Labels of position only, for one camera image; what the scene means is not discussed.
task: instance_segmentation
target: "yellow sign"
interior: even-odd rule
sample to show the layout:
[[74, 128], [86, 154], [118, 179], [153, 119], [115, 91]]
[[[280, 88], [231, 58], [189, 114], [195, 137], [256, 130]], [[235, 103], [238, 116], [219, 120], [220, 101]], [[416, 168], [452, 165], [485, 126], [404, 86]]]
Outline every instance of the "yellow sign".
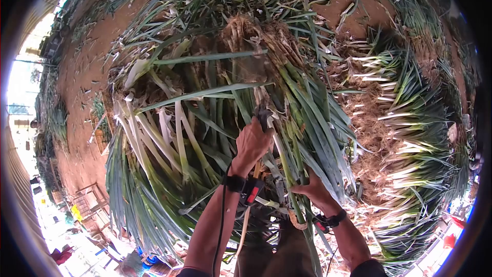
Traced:
[[74, 205], [72, 206], [72, 208], [70, 209], [70, 211], [72, 212], [73, 217], [74, 217], [75, 219], [77, 219], [78, 221], [82, 221], [82, 216], [80, 215], [80, 211], [79, 211], [79, 209], [77, 208], [77, 205], [76, 205], [76, 204], [74, 204]]

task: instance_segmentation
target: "hand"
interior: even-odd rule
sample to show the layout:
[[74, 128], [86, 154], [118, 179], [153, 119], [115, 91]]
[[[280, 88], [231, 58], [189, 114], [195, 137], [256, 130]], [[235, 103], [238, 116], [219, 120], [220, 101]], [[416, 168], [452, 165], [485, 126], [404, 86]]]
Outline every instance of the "hand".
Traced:
[[254, 116], [251, 124], [246, 125], [236, 139], [238, 155], [232, 161], [229, 174], [248, 176], [255, 163], [268, 151], [274, 132], [273, 128], [263, 132], [260, 121]]
[[326, 190], [321, 179], [314, 173], [311, 167], [306, 166], [309, 174], [310, 183], [308, 185], [298, 185], [290, 188], [292, 193], [306, 195], [312, 203], [323, 211], [325, 216], [333, 216], [340, 213], [341, 206], [333, 199], [329, 191]]

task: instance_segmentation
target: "wristwatch strap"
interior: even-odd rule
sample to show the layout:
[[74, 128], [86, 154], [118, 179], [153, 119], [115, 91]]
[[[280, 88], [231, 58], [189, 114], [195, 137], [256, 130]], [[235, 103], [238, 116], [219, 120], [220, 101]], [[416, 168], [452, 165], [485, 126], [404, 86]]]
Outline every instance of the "wristwatch strap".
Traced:
[[227, 167], [227, 171], [225, 172], [224, 177], [222, 178], [222, 182], [220, 184], [227, 186], [231, 192], [241, 193], [243, 191], [244, 185], [246, 185], [246, 179], [240, 177], [239, 175], [227, 175], [229, 173], [229, 167]]
[[341, 210], [340, 213], [334, 216], [330, 216], [326, 219], [326, 223], [330, 228], [334, 228], [340, 224], [340, 222], [347, 217], [347, 212], [345, 210]]

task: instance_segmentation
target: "forearm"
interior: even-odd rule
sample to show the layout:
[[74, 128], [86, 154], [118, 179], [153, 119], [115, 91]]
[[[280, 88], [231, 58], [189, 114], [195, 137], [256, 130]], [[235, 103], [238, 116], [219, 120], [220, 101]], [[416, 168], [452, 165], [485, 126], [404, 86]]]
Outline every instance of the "forearm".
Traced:
[[[248, 166], [243, 166], [237, 163], [235, 159], [231, 165], [228, 175], [239, 175], [246, 177], [248, 175]], [[208, 202], [200, 219], [195, 227], [193, 236], [191, 237], [188, 255], [185, 260], [185, 267], [195, 268], [205, 273], [212, 272], [212, 265], [217, 249], [218, 236], [220, 232], [220, 220], [222, 217], [222, 195], [224, 185], [220, 185], [212, 198]], [[239, 202], [239, 193], [231, 192], [226, 188], [224, 202], [224, 228], [222, 230], [222, 238], [220, 240], [220, 248], [216, 259], [217, 276], [220, 272], [220, 263], [224, 255], [227, 242], [231, 237], [232, 228], [236, 218], [236, 211]]]
[[[323, 214], [327, 217], [337, 215], [342, 207], [333, 199], [321, 206]], [[371, 253], [367, 247], [366, 240], [357, 230], [352, 221], [347, 217], [333, 228], [336, 243], [346, 265], [353, 271], [360, 263], [371, 259]]]

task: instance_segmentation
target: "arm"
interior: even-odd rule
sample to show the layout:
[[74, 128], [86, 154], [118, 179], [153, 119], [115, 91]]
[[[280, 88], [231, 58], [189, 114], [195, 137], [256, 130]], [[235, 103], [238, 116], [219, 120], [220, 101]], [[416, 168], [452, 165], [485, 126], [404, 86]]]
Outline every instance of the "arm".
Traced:
[[[306, 195], [313, 204], [323, 211], [326, 217], [340, 213], [342, 207], [331, 197], [321, 182], [321, 179], [308, 168], [310, 183], [309, 185], [293, 186], [291, 191], [297, 194]], [[367, 247], [366, 240], [348, 218], [344, 218], [338, 226], [333, 228], [336, 243], [340, 254], [345, 260], [350, 271], [361, 263], [371, 259], [371, 253]]]
[[[246, 178], [254, 167], [256, 161], [260, 159], [268, 150], [272, 142], [273, 129], [268, 129], [265, 133], [261, 129], [260, 122], [253, 117], [251, 124], [246, 125], [236, 140], [238, 155], [234, 157], [227, 175], [239, 175]], [[220, 232], [220, 219], [222, 210], [222, 195], [224, 185], [220, 185], [203, 211], [195, 231], [191, 237], [188, 255], [185, 260], [185, 268], [193, 268], [207, 274], [212, 272], [213, 257], [217, 249], [218, 235]], [[239, 194], [230, 192], [226, 189], [224, 206], [224, 228], [222, 239], [216, 260], [216, 271], [214, 275], [219, 275], [220, 262], [224, 255], [227, 242], [231, 237], [236, 210], [239, 202]]]

